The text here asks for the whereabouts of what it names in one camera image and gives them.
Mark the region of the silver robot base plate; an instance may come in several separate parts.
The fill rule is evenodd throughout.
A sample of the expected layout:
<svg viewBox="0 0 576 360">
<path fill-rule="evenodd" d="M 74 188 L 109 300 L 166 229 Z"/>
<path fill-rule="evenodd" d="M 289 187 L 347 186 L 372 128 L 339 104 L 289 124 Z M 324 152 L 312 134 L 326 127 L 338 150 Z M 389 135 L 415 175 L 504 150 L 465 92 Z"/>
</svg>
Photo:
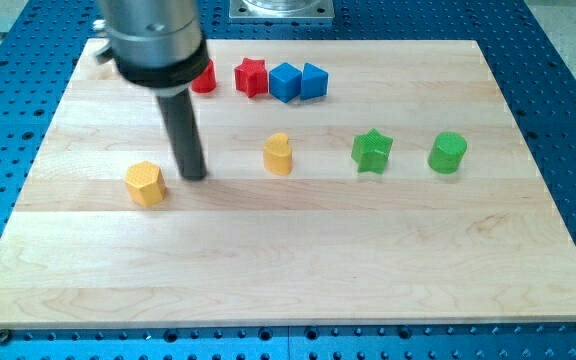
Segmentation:
<svg viewBox="0 0 576 360">
<path fill-rule="evenodd" d="M 335 17 L 333 0 L 230 0 L 229 18 L 256 20 L 322 20 Z"/>
</svg>

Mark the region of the red block behind arm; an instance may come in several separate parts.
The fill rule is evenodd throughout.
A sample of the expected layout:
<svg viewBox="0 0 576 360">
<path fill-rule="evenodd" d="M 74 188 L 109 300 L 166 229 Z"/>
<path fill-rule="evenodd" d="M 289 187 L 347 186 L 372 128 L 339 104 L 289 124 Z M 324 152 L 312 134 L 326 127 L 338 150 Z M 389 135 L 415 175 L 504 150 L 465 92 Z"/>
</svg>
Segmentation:
<svg viewBox="0 0 576 360">
<path fill-rule="evenodd" d="M 204 71 L 191 82 L 191 90 L 196 93 L 210 93 L 217 87 L 214 62 L 209 60 Z"/>
</svg>

